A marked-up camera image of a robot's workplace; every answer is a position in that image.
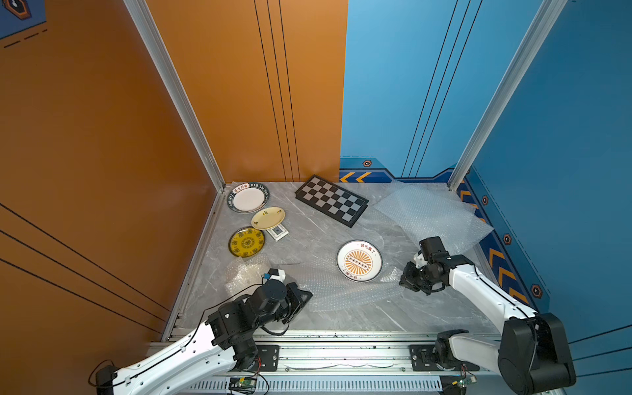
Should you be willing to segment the yellow black patterned plate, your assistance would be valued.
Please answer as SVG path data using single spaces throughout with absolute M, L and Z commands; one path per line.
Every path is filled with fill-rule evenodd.
M 261 230 L 244 227 L 230 237 L 228 248 L 235 257 L 250 258 L 260 253 L 265 244 L 266 236 Z

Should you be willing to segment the cream yellow dinner plate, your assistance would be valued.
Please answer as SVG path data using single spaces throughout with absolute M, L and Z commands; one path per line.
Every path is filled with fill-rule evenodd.
M 280 225 L 286 218 L 286 212 L 280 207 L 267 207 L 258 211 L 251 220 L 251 226 L 257 230 L 268 230 Z

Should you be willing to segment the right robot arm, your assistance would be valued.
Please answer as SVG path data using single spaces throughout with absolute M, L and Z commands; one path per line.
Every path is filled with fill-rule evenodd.
M 500 340 L 477 338 L 465 329 L 444 331 L 418 361 L 444 370 L 463 371 L 466 364 L 477 365 L 500 375 L 517 394 L 575 385 L 574 362 L 558 317 L 518 302 L 480 274 L 470 259 L 450 254 L 438 236 L 419 245 L 419 253 L 403 271 L 400 286 L 428 296 L 453 288 L 495 325 Z

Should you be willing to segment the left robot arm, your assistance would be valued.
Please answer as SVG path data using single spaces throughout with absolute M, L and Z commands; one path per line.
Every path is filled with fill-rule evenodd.
M 253 334 L 271 322 L 289 324 L 313 298 L 291 282 L 268 278 L 251 295 L 213 308 L 178 342 L 128 367 L 95 372 L 98 394 L 177 394 L 208 376 L 248 370 L 258 358 Z

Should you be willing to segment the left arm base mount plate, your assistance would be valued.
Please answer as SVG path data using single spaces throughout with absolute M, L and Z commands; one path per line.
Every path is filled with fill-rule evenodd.
M 278 344 L 257 344 L 257 350 L 250 348 L 247 353 L 236 356 L 234 370 L 276 372 L 279 362 Z

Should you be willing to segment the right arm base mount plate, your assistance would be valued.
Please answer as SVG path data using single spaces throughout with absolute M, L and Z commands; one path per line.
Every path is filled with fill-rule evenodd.
M 460 372 L 477 372 L 481 368 L 478 365 L 466 362 L 462 365 L 457 365 L 456 362 L 441 363 L 439 357 L 436 355 L 435 347 L 430 344 L 412 344 L 408 347 L 409 355 L 411 358 L 412 369 L 416 372 L 454 372 L 459 374 Z

